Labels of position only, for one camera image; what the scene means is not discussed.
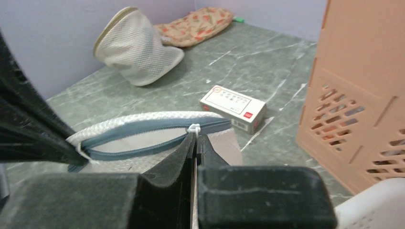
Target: crate ventilation hole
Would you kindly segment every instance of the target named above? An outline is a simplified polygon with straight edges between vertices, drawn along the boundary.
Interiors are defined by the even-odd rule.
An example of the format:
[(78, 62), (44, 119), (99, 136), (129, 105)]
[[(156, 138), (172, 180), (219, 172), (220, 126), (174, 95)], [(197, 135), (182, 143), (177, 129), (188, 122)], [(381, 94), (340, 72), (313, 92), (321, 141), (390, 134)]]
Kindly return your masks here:
[(319, 98), (322, 104), (316, 108), (319, 115), (313, 117), (316, 124), (311, 130), (340, 152), (340, 144), (346, 142), (344, 135), (352, 133), (349, 126), (358, 122), (356, 114), (365, 108), (357, 105), (355, 100), (348, 99), (345, 94), (338, 93), (336, 89), (330, 89), (327, 84), (322, 89), (327, 92)]
[(373, 161), (373, 168), (366, 170), (375, 181), (393, 177), (405, 177), (405, 129), (398, 130), (398, 133), (402, 137), (387, 144), (387, 147), (391, 149), (380, 152), (380, 155), (385, 160)]

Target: green marble tile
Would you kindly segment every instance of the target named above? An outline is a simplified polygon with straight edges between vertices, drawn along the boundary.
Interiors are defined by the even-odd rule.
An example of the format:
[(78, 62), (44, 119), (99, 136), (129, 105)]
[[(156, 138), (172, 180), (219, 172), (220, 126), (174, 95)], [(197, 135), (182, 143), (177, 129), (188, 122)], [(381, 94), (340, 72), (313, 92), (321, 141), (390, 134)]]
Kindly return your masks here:
[[(132, 86), (118, 72), (103, 68), (48, 103), (78, 131), (124, 115), (198, 111), (204, 94), (222, 85), (268, 106), (259, 135), (252, 138), (237, 130), (244, 163), (311, 167), (323, 177), (336, 205), (350, 198), (350, 193), (295, 142), (315, 51), (314, 42), (233, 23), (217, 36), (185, 49), (182, 62), (148, 86)], [(9, 173), (14, 189), (27, 176), (64, 169), (56, 163), (18, 163), (10, 165)]]

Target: zipper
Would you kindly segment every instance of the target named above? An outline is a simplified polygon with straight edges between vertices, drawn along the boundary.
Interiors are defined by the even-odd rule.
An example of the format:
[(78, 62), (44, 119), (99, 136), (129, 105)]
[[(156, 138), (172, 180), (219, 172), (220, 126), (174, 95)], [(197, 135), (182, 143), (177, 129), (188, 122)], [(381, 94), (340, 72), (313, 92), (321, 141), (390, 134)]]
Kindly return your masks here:
[[(125, 139), (135, 135), (141, 135), (145, 133), (174, 128), (184, 128), (184, 134), (154, 146), (148, 146), (141, 149), (129, 150), (119, 153), (101, 152), (92, 149), (94, 147), (107, 144), (111, 141)], [(218, 117), (144, 120), (117, 127), (99, 136), (84, 140), (81, 143), (81, 146), (82, 150), (88, 152), (93, 160), (101, 160), (101, 161), (125, 160), (138, 156), (157, 154), (165, 150), (169, 150), (175, 146), (178, 146), (185, 139), (188, 133), (195, 133), (197, 136), (201, 136), (221, 132), (230, 128), (231, 128), (230, 120)], [(79, 172), (85, 166), (70, 165), (68, 167), (68, 171)]]

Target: pillow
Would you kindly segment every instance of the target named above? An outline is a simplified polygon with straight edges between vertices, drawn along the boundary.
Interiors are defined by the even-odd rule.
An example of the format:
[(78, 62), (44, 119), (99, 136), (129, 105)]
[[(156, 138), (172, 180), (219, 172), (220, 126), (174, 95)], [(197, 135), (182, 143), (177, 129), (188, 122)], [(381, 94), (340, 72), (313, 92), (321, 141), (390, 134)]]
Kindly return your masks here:
[(164, 45), (190, 47), (225, 29), (233, 17), (225, 9), (205, 7), (169, 24), (155, 25), (155, 29), (162, 36)]

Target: zipper pull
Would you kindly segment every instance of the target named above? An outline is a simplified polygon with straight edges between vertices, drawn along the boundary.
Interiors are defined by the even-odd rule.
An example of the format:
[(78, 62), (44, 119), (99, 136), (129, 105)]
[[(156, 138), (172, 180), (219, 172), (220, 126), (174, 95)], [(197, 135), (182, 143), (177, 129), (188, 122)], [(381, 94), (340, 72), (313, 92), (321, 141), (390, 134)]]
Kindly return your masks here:
[(191, 126), (187, 129), (188, 133), (195, 133), (196, 138), (198, 138), (198, 133), (201, 132), (200, 124), (191, 124)]
[(98, 161), (93, 160), (89, 155), (87, 155), (83, 150), (82, 150), (82, 143), (79, 142), (79, 144), (76, 147), (76, 151), (84, 158), (86, 158), (91, 164), (93, 165), (99, 165), (100, 163)]

